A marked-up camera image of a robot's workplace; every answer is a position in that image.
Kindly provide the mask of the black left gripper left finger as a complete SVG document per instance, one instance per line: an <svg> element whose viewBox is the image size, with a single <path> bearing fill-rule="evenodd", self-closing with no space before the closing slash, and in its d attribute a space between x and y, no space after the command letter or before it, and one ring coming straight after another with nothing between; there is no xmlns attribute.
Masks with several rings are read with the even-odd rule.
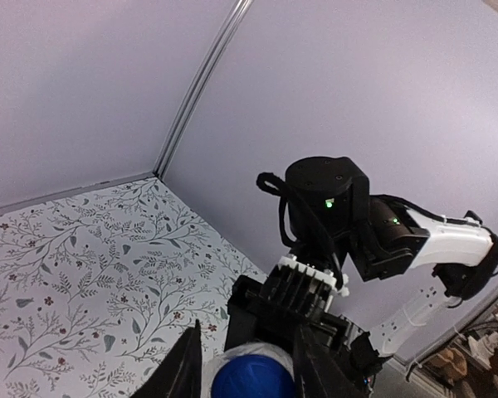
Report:
<svg viewBox="0 0 498 398"><path fill-rule="evenodd" d="M187 328L149 379L132 398L198 398L201 396L203 353L200 322Z"/></svg>

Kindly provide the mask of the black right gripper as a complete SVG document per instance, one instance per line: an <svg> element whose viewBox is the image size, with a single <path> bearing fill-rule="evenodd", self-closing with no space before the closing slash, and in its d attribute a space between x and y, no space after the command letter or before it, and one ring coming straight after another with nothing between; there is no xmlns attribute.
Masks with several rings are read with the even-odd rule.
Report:
<svg viewBox="0 0 498 398"><path fill-rule="evenodd" d="M369 378L381 371L384 361L372 347L368 333L347 341L351 323L323 311L322 302L330 290L321 282L311 282L312 278L302 275L272 276L265 283L240 276L227 303L230 319L224 348L265 342L282 348L293 360L295 331L307 326L356 387L356 397L368 397Z"/></svg>

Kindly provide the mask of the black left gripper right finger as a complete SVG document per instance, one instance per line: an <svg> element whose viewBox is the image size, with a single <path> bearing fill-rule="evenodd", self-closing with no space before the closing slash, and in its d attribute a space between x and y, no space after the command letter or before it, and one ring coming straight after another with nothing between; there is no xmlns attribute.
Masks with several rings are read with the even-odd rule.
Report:
<svg viewBox="0 0 498 398"><path fill-rule="evenodd" d="M307 326L295 331L293 348L295 397L356 397L356 387Z"/></svg>

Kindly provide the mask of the blue label plastic bottle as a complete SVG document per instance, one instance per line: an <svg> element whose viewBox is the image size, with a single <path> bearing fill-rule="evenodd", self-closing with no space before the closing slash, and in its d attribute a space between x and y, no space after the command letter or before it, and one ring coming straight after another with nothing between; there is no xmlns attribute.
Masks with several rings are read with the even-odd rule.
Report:
<svg viewBox="0 0 498 398"><path fill-rule="evenodd" d="M203 364L201 396L291 398L295 396L292 356L265 342L229 349Z"/></svg>

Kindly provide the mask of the blue bottle cap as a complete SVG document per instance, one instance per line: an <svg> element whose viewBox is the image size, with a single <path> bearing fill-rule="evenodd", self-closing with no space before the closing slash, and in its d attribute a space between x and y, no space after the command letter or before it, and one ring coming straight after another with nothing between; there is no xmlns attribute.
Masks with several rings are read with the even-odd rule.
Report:
<svg viewBox="0 0 498 398"><path fill-rule="evenodd" d="M295 396L295 383L277 360L246 354L220 368L210 393L213 398L291 398Z"/></svg>

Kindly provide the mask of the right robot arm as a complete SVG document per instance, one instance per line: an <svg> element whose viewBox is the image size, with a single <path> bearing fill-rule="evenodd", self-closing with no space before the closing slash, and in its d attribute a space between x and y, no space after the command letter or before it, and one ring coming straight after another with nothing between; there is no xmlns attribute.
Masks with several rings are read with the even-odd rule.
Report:
<svg viewBox="0 0 498 398"><path fill-rule="evenodd" d="M291 367L244 361L251 392L274 381L295 397L367 397L376 375L432 316L474 298L498 267L498 235L473 211L451 218L401 197L373 195L347 157L310 157L283 177L259 174L257 186L279 200L281 241L288 249L264 282L237 278L227 303L225 349L268 343ZM348 294L351 260L363 281L428 267L417 295L378 326L353 335L352 321L330 313Z"/></svg>

